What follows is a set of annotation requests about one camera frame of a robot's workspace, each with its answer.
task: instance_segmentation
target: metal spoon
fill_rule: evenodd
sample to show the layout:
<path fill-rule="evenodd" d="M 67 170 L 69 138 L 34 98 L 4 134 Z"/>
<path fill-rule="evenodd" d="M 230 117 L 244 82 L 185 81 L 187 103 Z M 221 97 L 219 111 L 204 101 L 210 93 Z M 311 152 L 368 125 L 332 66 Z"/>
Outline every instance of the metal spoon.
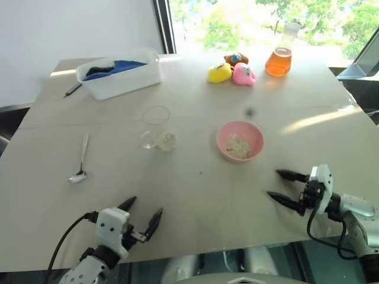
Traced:
<path fill-rule="evenodd" d="M 88 139 L 89 139 L 89 134 L 86 134 L 83 139 L 81 168 L 74 176 L 69 178 L 70 183 L 81 182 L 87 177 L 86 172 L 83 170 L 83 163 L 84 163 L 85 152 L 87 150 Z"/>

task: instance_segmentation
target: white plastic container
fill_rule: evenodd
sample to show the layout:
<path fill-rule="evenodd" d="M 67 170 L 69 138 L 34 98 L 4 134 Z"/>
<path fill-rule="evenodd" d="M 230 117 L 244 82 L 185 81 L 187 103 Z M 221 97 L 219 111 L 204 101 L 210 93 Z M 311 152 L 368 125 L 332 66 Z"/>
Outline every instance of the white plastic container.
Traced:
<path fill-rule="evenodd" d="M 134 60 L 147 63 L 147 65 L 115 73 L 110 76 L 83 81 L 87 71 L 91 67 L 114 66 L 115 60 Z M 83 84 L 83 86 L 90 91 L 95 99 L 102 101 L 122 95 L 123 93 L 160 83 L 162 75 L 160 73 L 158 54 L 152 48 L 145 48 L 129 51 L 122 56 L 107 57 L 80 65 L 76 68 L 76 78 L 79 83 Z"/>

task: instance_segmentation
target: white wall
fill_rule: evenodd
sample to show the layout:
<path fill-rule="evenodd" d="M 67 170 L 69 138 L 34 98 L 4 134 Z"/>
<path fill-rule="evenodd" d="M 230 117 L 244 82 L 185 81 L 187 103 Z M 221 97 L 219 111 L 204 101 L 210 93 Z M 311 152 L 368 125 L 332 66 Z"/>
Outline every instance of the white wall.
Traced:
<path fill-rule="evenodd" d="M 162 52 L 152 0 L 0 0 L 0 107 L 32 102 L 59 60 Z"/>

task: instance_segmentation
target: wooden table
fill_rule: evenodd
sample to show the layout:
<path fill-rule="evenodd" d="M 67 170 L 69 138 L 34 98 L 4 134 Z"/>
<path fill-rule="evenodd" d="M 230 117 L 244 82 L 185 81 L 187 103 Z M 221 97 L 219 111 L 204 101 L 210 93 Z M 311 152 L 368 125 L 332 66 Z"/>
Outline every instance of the wooden table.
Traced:
<path fill-rule="evenodd" d="M 264 72 L 265 59 L 251 58 L 258 80 L 250 88 L 207 83 L 208 67 L 222 57 L 163 58 L 161 84 L 102 102 L 83 87 L 63 99 L 76 83 L 67 70 L 90 59 L 62 61 L 0 160 L 0 271 L 46 269 L 74 220 L 132 195 L 138 196 L 130 211 L 138 230 L 160 206 L 164 213 L 153 238 L 133 247 L 131 262 L 308 239 L 307 217 L 266 194 L 297 198 L 302 190 L 283 183 L 278 168 L 309 173 L 327 163 L 335 192 L 379 204 L 375 125 L 317 60 L 295 58 L 286 77 L 273 78 Z M 179 138 L 173 152 L 139 146 L 142 114 L 152 105 L 171 111 Z M 223 123 L 245 120 L 249 107 L 265 147 L 255 160 L 233 164 L 219 155 L 215 135 Z M 91 136 L 88 178 L 71 185 L 85 133 Z M 55 268 L 75 265 L 95 246 L 94 228 L 83 222 L 73 230 Z M 313 231 L 332 236 L 341 227 L 322 216 Z"/>

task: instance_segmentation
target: black cable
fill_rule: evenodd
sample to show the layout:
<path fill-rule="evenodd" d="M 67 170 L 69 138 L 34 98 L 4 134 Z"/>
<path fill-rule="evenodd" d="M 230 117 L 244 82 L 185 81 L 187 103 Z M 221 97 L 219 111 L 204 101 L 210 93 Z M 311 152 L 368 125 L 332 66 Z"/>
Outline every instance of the black cable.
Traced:
<path fill-rule="evenodd" d="M 314 219 L 314 216 L 316 215 L 317 210 L 318 210 L 319 207 L 320 207 L 320 204 L 321 204 L 321 199 L 318 199 L 318 201 L 317 201 L 315 207 L 313 208 L 313 210 L 312 210 L 312 212 L 311 212 L 311 214 L 310 214 L 310 216 L 309 216 L 308 223 L 307 223 L 307 234 L 308 234 L 308 236 L 309 236 L 312 240 L 317 241 L 317 242 L 319 242 L 320 244 L 324 244 L 324 245 L 329 246 L 329 247 L 334 247 L 335 249 L 339 250 L 340 252 L 341 252 L 341 251 L 346 251 L 346 252 L 348 252 L 348 253 L 355 254 L 355 252 L 354 252 L 353 250 L 350 250 L 350 249 L 348 249 L 348 248 L 344 248 L 344 247 L 342 247 L 343 239 L 345 238 L 345 234 L 346 234 L 346 223 L 345 223 L 345 222 L 343 222 L 343 223 L 345 223 L 345 226 L 344 226 L 344 228 L 345 228 L 345 233 L 343 233 L 343 229 L 342 229 L 342 234 L 341 234 L 341 236 L 340 236 L 340 238 L 339 238 L 339 245 L 340 245 L 340 248 L 339 248 L 337 245 L 335 245 L 335 244 L 331 244 L 331 243 L 328 243 L 327 241 L 320 240 L 319 238 L 316 238 L 316 237 L 314 237 L 314 236 L 311 234 L 311 232 L 310 232 L 310 228 L 311 228 L 311 225 L 312 225 L 312 221 L 313 221 L 313 219 Z"/>
<path fill-rule="evenodd" d="M 341 259 L 355 260 L 357 259 L 357 256 L 344 256 L 342 254 L 342 244 L 343 244 L 343 239 L 345 238 L 345 236 L 346 236 L 346 222 L 342 220 L 342 234 L 338 240 L 337 252 L 338 252 L 338 255 L 341 257 Z"/>
<path fill-rule="evenodd" d="M 71 230 L 82 220 L 84 219 L 87 219 L 89 217 L 88 213 L 84 214 L 83 216 L 81 216 L 79 219 L 77 219 L 68 229 L 67 231 L 63 234 L 63 236 L 60 238 L 59 240 L 59 243 L 57 245 L 57 247 L 55 248 L 55 251 L 53 253 L 53 256 L 52 256 L 52 259 L 50 260 L 50 263 L 49 263 L 49 267 L 47 268 L 47 272 L 46 272 L 46 277 L 45 277 L 45 280 L 44 280 L 44 284 L 47 284 L 49 282 L 49 277 L 52 273 L 52 269 L 53 269 L 53 264 L 54 264 L 54 261 L 55 261 L 55 258 L 57 257 L 57 254 L 58 254 L 58 251 L 60 249 L 60 246 L 62 245 L 63 241 L 65 240 L 65 238 L 67 237 L 67 235 L 71 232 Z"/>

